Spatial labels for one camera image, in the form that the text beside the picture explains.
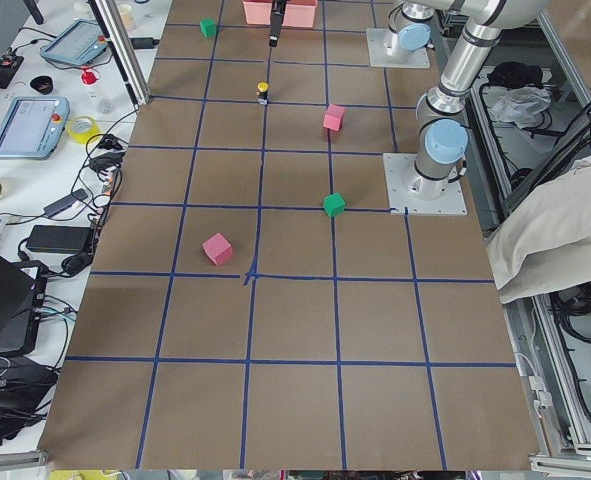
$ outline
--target white desk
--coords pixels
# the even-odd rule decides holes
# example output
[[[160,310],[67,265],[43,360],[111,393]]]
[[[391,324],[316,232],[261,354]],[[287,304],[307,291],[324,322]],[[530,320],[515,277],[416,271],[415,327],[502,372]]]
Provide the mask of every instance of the white desk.
[[[145,4],[131,3],[135,18],[136,28],[129,32],[132,37],[160,38],[166,17],[172,0],[156,0]],[[44,16],[44,24],[36,25],[29,18],[25,26],[37,28],[53,35],[59,34],[74,20],[72,0],[41,0],[39,8]],[[21,31],[12,46],[19,46],[30,42],[32,39],[43,37],[30,30]],[[8,107],[17,96],[38,96],[39,94],[30,88],[30,80],[38,75],[49,75],[55,85],[52,95],[63,96],[70,102],[71,112],[69,118],[90,115],[98,120],[100,129],[106,132],[108,128],[120,117],[133,110],[133,106],[123,87],[123,82],[114,61],[107,65],[97,67],[102,78],[101,82],[107,90],[110,90],[111,100],[115,109],[109,114],[99,114],[89,109],[89,101],[80,79],[80,70],[58,70],[49,65],[39,56],[39,48],[46,42],[38,42],[20,49],[17,53],[25,57],[24,63],[19,68],[8,89],[0,90],[0,123],[8,110]],[[155,59],[156,50],[136,51],[140,67],[148,78]],[[102,63],[108,59],[108,53],[100,56],[96,63]],[[112,133],[127,140],[130,138],[136,115],[133,114],[120,122]],[[47,160],[7,159],[0,160],[0,182],[3,191],[0,196],[0,213],[12,212],[21,215],[40,215],[43,207],[70,193],[77,172],[84,162],[86,155],[84,146],[73,141],[67,133],[62,138]],[[99,193],[101,184],[90,171],[85,171],[82,177],[95,193]],[[56,218],[70,218],[77,211],[67,210]],[[39,219],[25,225],[7,226],[0,240],[0,255],[10,261],[17,260],[17,245],[28,236],[34,224],[55,223],[45,219]],[[87,226],[86,211],[76,219],[65,222],[68,225]],[[54,270],[59,270],[59,265],[65,255],[55,254],[31,254],[32,259],[40,260]],[[72,279],[53,279],[47,287],[47,293],[61,298],[73,306],[78,307],[86,286],[90,269]],[[69,325],[69,336],[72,332]],[[65,327],[61,320],[46,321],[40,325],[35,350],[28,355],[32,360],[43,365],[53,365],[62,348],[65,346]],[[48,393],[44,401],[49,400],[54,389]],[[30,428],[23,429],[12,441],[5,441],[0,446],[0,454],[21,453],[34,450],[44,428],[44,422],[40,422]]]

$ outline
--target light blue joint cap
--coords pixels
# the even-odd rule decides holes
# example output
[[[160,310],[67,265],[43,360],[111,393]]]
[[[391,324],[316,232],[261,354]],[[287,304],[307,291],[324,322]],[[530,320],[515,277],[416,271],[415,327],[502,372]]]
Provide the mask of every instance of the light blue joint cap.
[[[410,51],[425,47],[431,39],[431,27],[425,23],[412,23],[397,34],[399,46]]]
[[[468,134],[455,120],[438,120],[428,128],[424,139],[426,152],[442,165],[457,162],[468,145]]]

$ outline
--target pink tray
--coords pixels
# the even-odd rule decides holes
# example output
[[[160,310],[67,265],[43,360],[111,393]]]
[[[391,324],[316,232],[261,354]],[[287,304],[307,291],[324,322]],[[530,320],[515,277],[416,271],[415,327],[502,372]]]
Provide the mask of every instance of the pink tray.
[[[251,25],[270,25],[271,0],[243,0],[246,22]],[[290,0],[284,14],[285,27],[311,28],[315,23],[317,0]]]

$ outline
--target beige cloth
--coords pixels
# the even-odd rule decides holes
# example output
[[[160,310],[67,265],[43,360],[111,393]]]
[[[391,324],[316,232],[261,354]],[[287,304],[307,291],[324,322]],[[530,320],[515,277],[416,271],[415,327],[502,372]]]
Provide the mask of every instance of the beige cloth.
[[[591,156],[537,187],[486,247],[500,300],[591,280]]]

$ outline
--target red cap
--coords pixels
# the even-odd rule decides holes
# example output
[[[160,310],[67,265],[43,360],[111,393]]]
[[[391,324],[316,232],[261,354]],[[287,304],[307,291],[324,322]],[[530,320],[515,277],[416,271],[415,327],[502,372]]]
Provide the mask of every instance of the red cap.
[[[82,83],[84,85],[92,85],[97,81],[97,76],[92,72],[90,67],[82,67]]]

